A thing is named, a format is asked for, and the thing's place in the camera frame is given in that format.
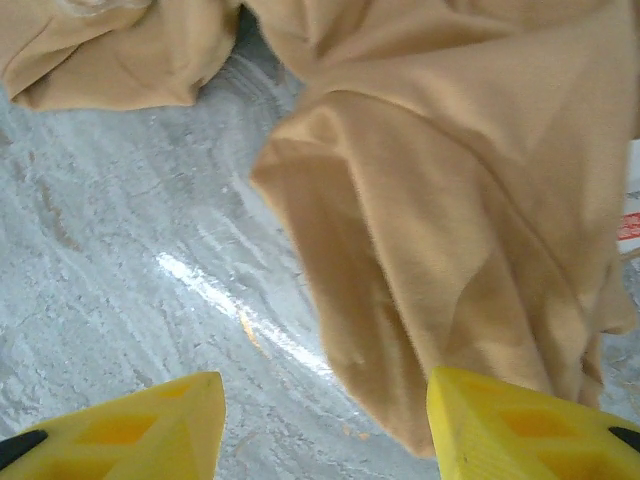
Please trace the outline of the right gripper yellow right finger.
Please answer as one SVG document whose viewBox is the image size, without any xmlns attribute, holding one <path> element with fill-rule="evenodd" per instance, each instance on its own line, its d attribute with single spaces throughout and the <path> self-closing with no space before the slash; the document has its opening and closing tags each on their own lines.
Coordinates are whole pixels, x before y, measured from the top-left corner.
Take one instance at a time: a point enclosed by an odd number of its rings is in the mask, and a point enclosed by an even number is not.
<svg viewBox="0 0 640 480">
<path fill-rule="evenodd" d="M 639 428 L 612 414 L 449 367 L 426 410 L 444 479 L 639 476 Z"/>
</svg>

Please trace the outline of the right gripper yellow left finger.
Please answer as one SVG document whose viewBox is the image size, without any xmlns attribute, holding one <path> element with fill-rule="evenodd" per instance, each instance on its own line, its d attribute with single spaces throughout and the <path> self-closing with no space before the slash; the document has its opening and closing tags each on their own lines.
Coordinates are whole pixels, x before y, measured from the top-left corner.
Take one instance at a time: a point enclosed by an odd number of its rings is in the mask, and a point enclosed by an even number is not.
<svg viewBox="0 0 640 480">
<path fill-rule="evenodd" d="M 200 372 L 30 427 L 1 443 L 4 479 L 211 479 L 222 378 Z"/>
</svg>

